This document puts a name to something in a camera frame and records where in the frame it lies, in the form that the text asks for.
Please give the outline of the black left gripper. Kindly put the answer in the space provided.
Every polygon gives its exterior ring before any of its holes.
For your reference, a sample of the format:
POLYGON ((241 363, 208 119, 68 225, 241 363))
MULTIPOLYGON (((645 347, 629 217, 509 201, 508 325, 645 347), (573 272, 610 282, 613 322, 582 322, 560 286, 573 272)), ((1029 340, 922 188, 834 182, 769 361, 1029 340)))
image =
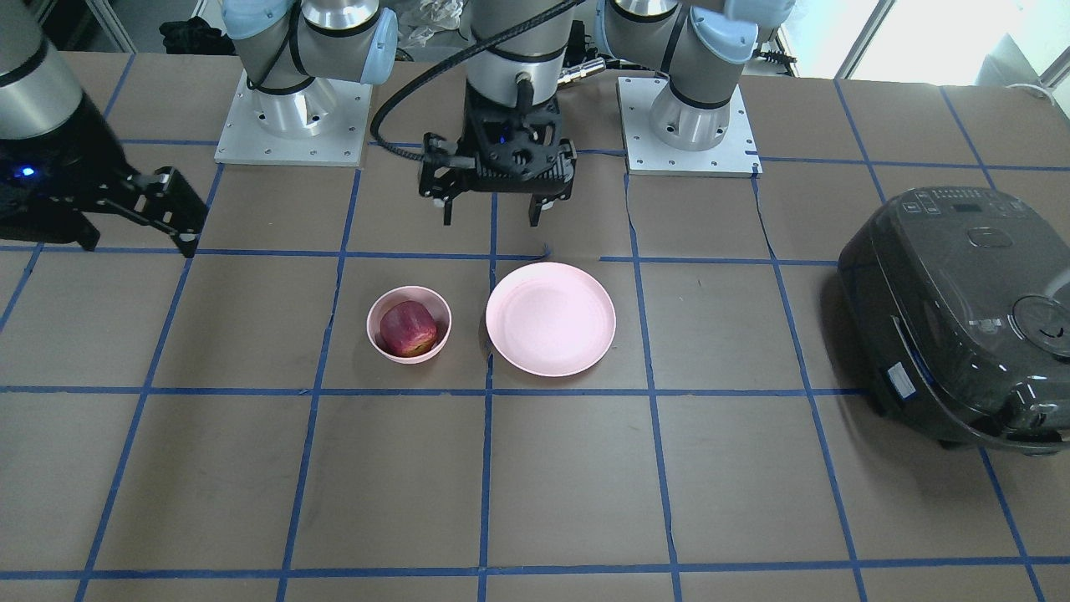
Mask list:
POLYGON ((572 195, 576 149, 563 129, 555 94, 516 108, 467 84, 459 140, 425 133, 418 192, 443 211, 445 226, 452 223, 452 203, 463 192, 528 192, 528 225, 538 227, 542 211, 572 195))

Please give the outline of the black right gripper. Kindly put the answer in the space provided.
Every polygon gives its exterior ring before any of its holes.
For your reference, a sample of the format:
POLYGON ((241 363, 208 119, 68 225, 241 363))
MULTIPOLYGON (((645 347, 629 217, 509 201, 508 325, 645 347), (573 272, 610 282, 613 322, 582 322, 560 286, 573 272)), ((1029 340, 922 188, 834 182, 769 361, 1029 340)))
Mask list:
POLYGON ((175 167, 135 171, 88 96, 52 130, 4 140, 1 167, 4 241, 76 243, 92 251, 100 229, 85 213, 100 212, 163 232, 186 258, 198 250, 207 203, 175 167))

